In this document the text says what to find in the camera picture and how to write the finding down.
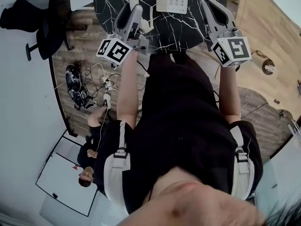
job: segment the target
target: harness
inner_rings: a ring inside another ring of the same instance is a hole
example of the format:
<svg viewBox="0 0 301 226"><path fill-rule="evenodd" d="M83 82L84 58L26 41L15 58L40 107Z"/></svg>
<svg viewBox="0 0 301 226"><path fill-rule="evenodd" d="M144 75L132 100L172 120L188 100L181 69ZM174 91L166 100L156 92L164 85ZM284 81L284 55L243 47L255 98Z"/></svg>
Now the harness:
<svg viewBox="0 0 301 226"><path fill-rule="evenodd" d="M97 103L91 97L87 88L82 86L79 66L68 65L65 76L67 92L73 101L74 109L80 110L81 107L84 107L86 110L88 110L93 106L97 106Z"/></svg>
<svg viewBox="0 0 301 226"><path fill-rule="evenodd" d="M127 153L125 143L125 123L126 121L120 123L118 150L105 161L103 179L104 190L108 199L119 205L125 213L128 213L122 187L122 172L131 169L130 154ZM251 193L254 182L254 164L243 150L244 140L239 127L234 127L230 132L238 145L235 151L231 195L246 200Z"/></svg>

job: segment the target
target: white strap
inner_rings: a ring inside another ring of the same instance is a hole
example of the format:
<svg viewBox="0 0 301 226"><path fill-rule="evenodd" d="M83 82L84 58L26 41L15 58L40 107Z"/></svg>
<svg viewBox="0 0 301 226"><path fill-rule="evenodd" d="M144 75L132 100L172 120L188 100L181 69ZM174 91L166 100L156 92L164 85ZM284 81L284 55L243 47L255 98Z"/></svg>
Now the white strap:
<svg viewBox="0 0 301 226"><path fill-rule="evenodd" d="M230 130L237 143L234 159L233 185L231 195L242 200L247 199L254 183L254 163L243 150L244 139L238 126Z"/></svg>
<svg viewBox="0 0 301 226"><path fill-rule="evenodd" d="M243 135L241 134L239 127L236 126L236 127L232 128L230 130L230 132L238 145L236 150L239 150L244 145Z"/></svg>
<svg viewBox="0 0 301 226"><path fill-rule="evenodd" d="M109 200L120 206L127 214L127 208L123 197L122 172L131 169L131 157L125 148L125 125L120 123L119 149L109 156L104 164L103 180L104 190Z"/></svg>
<svg viewBox="0 0 301 226"><path fill-rule="evenodd" d="M126 121L123 120L120 123L119 148L127 147L127 145L125 144L125 136L124 136L125 133L126 133Z"/></svg>

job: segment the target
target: black marble table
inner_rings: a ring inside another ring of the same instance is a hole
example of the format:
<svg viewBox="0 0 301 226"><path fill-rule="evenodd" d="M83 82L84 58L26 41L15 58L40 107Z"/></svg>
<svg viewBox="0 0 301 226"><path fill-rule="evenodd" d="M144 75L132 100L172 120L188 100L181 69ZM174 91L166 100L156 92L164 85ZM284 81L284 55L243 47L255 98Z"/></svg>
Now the black marble table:
<svg viewBox="0 0 301 226"><path fill-rule="evenodd" d="M208 28L200 7L201 0L188 0L187 14L162 13L156 11L156 0L140 0L143 18L150 19L150 7L154 6L155 29L144 36L150 40L149 53L176 53L190 49L204 41ZM227 0L216 0L227 5ZM114 21L128 0L94 0L98 21L106 32L112 32Z"/></svg>

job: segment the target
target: chair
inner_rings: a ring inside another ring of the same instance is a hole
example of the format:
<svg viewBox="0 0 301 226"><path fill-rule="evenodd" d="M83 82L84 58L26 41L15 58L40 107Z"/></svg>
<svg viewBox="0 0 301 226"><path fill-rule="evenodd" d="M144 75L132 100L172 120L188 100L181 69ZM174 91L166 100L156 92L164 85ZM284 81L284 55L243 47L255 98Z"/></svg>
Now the chair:
<svg viewBox="0 0 301 226"><path fill-rule="evenodd" d="M6 29L18 29L26 32L37 31L37 44L29 47L26 44L26 55L28 61L31 61L31 52L39 49L43 60L50 58L64 42L67 50L73 50L69 46L67 31L85 31L87 26L81 28L67 28L71 11L66 18L62 19L57 12L49 7L42 10L26 0L18 0L12 8L5 9L0 18L0 26Z"/></svg>

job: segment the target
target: hand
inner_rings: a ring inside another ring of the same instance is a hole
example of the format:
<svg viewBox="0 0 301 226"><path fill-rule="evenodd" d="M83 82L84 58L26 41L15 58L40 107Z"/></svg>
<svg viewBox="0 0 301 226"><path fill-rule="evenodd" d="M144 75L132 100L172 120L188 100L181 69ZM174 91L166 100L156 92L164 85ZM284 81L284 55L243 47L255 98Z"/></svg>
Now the hand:
<svg viewBox="0 0 301 226"><path fill-rule="evenodd" d="M93 158L96 158L97 157L97 152L95 152L95 151L93 151L93 150L91 150L91 149L89 149L89 150L87 150L87 155L88 155L88 157L93 157Z"/></svg>

